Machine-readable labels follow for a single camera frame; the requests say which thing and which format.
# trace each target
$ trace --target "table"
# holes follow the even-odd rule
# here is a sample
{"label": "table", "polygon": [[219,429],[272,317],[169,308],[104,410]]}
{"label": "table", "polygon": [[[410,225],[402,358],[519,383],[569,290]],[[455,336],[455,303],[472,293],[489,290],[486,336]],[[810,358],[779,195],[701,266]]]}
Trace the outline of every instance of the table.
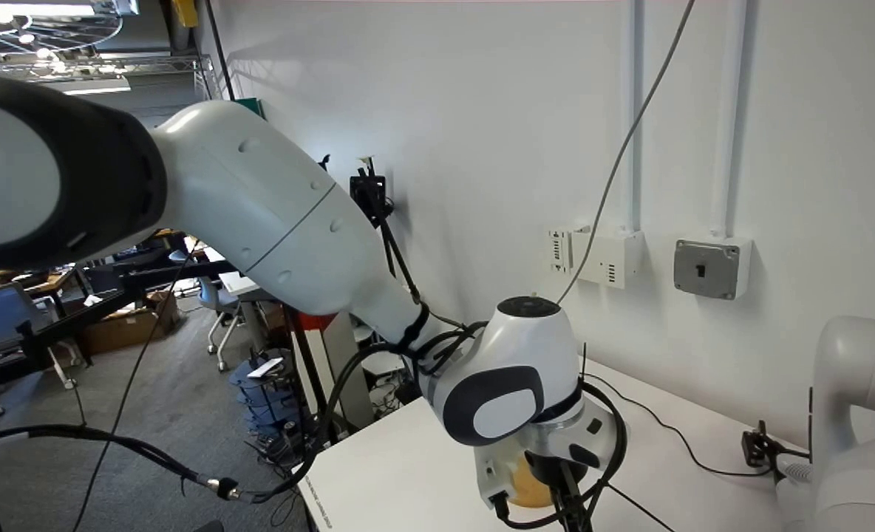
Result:
{"label": "table", "polygon": [[[745,469],[739,451],[741,422],[615,370],[597,362],[587,362],[587,370],[682,429],[701,460]],[[643,410],[624,402],[615,404],[630,426],[630,451],[612,484],[636,497],[677,532],[779,532],[770,478],[701,473],[682,444],[662,432]],[[442,433],[421,398],[325,448],[297,491],[321,532],[504,528],[479,500],[470,448]],[[593,512],[593,528],[658,532],[653,519],[608,491]]]}

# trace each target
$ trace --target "floor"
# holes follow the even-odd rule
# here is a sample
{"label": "floor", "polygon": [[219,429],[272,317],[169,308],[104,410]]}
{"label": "floor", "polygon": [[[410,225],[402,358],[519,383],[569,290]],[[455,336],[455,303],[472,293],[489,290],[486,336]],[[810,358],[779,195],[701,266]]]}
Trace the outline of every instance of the floor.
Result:
{"label": "floor", "polygon": [[[182,463],[231,475],[241,487],[272,487],[278,475],[257,463],[248,448],[246,404],[231,371],[216,371],[203,352],[209,311],[179,297],[179,327],[151,342],[132,380],[117,433],[141,438]],[[246,354],[241,327],[231,339],[228,362]],[[108,429],[124,380],[138,348],[96,354],[95,365],[77,370],[86,422]],[[25,422],[79,422],[74,393],[62,390],[52,371],[28,376],[3,390],[0,429]],[[0,447],[0,522],[5,532],[67,532],[101,444],[86,439],[13,439]],[[209,491],[179,484],[176,475],[124,451],[108,448],[79,528],[308,528],[297,492],[274,497],[266,504],[222,503]]]}

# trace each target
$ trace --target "wall outlet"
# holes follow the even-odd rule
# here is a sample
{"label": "wall outlet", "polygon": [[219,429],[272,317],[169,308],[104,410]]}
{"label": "wall outlet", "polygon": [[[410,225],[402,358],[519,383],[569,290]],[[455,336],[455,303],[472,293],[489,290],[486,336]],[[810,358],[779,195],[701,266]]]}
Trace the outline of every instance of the wall outlet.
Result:
{"label": "wall outlet", "polygon": [[[574,274],[581,266],[591,229],[553,229],[553,269]],[[578,280],[624,290],[640,269],[643,237],[636,229],[593,232]]]}
{"label": "wall outlet", "polygon": [[735,300],[747,290],[750,240],[677,240],[673,286],[702,297]]}

